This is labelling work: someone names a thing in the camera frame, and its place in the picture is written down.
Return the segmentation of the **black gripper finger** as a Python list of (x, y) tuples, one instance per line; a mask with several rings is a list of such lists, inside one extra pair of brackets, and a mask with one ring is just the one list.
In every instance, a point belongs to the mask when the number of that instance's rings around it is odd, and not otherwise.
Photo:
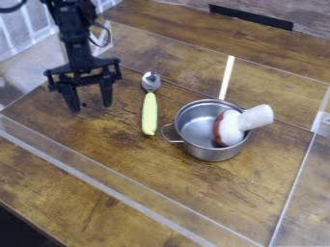
[(59, 90), (62, 92), (62, 95), (63, 95), (63, 98), (64, 98), (64, 101), (67, 103), (70, 110), (74, 113), (79, 113), (80, 112), (80, 100), (79, 100), (76, 88), (71, 84), (60, 84)]
[(110, 107), (112, 105), (112, 77), (104, 76), (99, 83), (103, 105)]

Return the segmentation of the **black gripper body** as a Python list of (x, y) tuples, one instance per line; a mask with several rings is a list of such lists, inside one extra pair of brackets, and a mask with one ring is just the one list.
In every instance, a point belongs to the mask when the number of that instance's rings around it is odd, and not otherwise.
[(87, 41), (64, 44), (68, 63), (44, 71), (48, 77), (50, 90), (62, 91), (62, 86), (74, 87), (98, 83), (104, 75), (115, 80), (123, 78), (120, 59), (116, 57), (102, 59), (92, 56), (92, 49)]

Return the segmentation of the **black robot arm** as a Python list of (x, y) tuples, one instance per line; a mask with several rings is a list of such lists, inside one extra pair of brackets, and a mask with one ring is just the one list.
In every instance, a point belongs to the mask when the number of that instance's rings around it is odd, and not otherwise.
[(59, 91), (68, 108), (80, 112), (80, 100), (76, 88), (98, 84), (103, 105), (112, 105), (112, 86), (123, 78), (120, 59), (100, 59), (92, 56), (90, 46), (92, 25), (98, 23), (95, 5), (91, 0), (41, 0), (47, 5), (59, 29), (59, 38), (64, 43), (68, 63), (58, 68), (47, 69), (50, 91)]

